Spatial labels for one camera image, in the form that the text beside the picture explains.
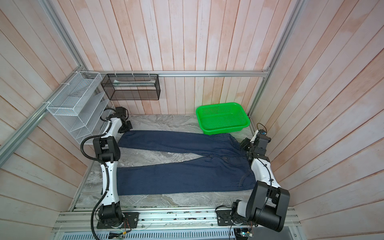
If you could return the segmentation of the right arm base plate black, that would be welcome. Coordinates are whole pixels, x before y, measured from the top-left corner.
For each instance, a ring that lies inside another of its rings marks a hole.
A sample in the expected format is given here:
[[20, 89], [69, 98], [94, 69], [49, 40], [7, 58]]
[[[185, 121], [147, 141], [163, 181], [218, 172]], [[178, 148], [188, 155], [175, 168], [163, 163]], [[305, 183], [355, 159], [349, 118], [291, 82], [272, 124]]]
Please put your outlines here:
[[235, 220], [231, 210], [219, 209], [216, 211], [216, 215], [217, 215], [217, 224], [218, 226], [221, 226], [221, 227], [231, 226]]

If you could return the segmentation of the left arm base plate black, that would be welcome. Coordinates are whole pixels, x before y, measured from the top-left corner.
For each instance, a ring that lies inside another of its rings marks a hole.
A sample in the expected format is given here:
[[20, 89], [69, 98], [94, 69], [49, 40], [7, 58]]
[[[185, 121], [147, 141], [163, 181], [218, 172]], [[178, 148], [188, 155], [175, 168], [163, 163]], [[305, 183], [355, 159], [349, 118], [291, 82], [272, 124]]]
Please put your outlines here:
[[124, 211], [123, 221], [121, 222], [121, 224], [118, 225], [118, 224], [112, 223], [111, 225], [111, 224], [102, 223], [101, 221], [99, 221], [97, 223], [97, 229], [121, 229], [121, 228], [135, 229], [137, 228], [137, 225], [138, 225], [139, 216], [140, 216], [139, 212]]

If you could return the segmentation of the dark blue denim trousers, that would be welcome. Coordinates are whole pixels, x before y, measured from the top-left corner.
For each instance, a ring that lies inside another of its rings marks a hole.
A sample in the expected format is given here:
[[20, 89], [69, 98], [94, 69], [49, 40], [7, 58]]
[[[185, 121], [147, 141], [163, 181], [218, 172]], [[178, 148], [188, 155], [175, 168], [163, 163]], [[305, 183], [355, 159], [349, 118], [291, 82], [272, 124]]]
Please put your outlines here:
[[118, 145], [121, 149], [199, 155], [179, 163], [118, 168], [120, 196], [245, 191], [256, 184], [246, 152], [230, 134], [131, 131]]

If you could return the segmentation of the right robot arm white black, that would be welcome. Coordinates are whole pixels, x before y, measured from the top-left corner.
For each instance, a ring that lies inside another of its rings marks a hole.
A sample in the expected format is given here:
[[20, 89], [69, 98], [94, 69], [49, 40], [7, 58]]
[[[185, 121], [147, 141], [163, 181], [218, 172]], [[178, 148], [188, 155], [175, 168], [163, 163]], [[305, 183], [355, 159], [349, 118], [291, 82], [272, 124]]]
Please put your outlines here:
[[270, 160], [265, 156], [270, 141], [265, 130], [257, 130], [251, 139], [241, 142], [256, 185], [247, 202], [237, 200], [233, 203], [231, 217], [233, 223], [253, 223], [280, 232], [284, 227], [290, 193], [278, 184]]

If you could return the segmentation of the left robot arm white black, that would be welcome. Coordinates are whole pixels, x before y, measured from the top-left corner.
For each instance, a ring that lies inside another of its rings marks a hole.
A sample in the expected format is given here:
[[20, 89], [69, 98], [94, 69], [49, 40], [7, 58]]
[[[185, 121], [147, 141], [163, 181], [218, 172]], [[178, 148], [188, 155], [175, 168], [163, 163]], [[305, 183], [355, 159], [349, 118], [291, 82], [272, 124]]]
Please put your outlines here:
[[132, 128], [128, 121], [128, 111], [123, 107], [109, 108], [111, 114], [103, 119], [107, 126], [93, 139], [96, 159], [101, 165], [103, 193], [94, 214], [97, 215], [97, 228], [121, 228], [124, 214], [121, 210], [117, 188], [117, 167], [121, 151], [116, 136]]

